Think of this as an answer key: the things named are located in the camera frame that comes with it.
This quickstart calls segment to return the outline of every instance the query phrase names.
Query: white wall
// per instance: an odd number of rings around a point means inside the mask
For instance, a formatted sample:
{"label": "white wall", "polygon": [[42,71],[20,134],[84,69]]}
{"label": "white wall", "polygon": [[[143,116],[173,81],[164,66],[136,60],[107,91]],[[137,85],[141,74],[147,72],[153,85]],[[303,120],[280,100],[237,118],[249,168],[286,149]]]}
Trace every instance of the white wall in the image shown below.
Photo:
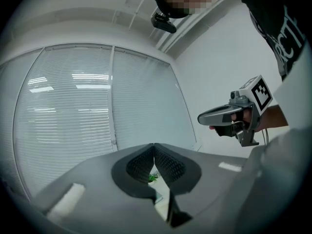
{"label": "white wall", "polygon": [[[242,148],[236,138],[219,137],[197,122],[199,114],[227,104],[230,92],[252,77],[262,75],[272,93],[281,84],[275,56],[254,28],[246,5],[234,7],[193,42],[176,60],[176,69],[196,136],[203,144],[200,151],[248,157],[252,148]],[[269,137],[272,140],[287,130],[269,129]],[[261,132],[255,139],[263,144]]]}
{"label": "white wall", "polygon": [[131,49],[165,62],[174,62],[167,54],[157,50],[151,42],[119,25],[91,20],[65,21],[45,25],[28,31],[9,42],[0,51],[0,65],[20,54],[66,43],[96,43]]}

